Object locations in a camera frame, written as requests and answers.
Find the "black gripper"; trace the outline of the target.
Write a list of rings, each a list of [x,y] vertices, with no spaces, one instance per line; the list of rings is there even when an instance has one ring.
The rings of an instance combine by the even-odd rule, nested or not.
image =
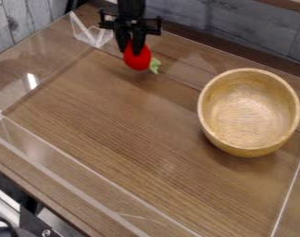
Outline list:
[[[100,11],[100,28],[116,31],[120,51],[124,52],[133,31],[133,53],[137,56],[145,45],[145,34],[161,35],[163,17],[153,19],[125,19],[117,13]]]

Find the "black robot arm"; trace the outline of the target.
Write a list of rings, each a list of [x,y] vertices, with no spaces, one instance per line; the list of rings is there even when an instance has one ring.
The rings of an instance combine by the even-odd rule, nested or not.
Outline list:
[[[112,30],[121,52],[132,43],[133,54],[138,56],[145,47],[148,35],[161,35],[163,17],[145,16],[145,0],[118,0],[117,12],[100,9],[100,27]]]

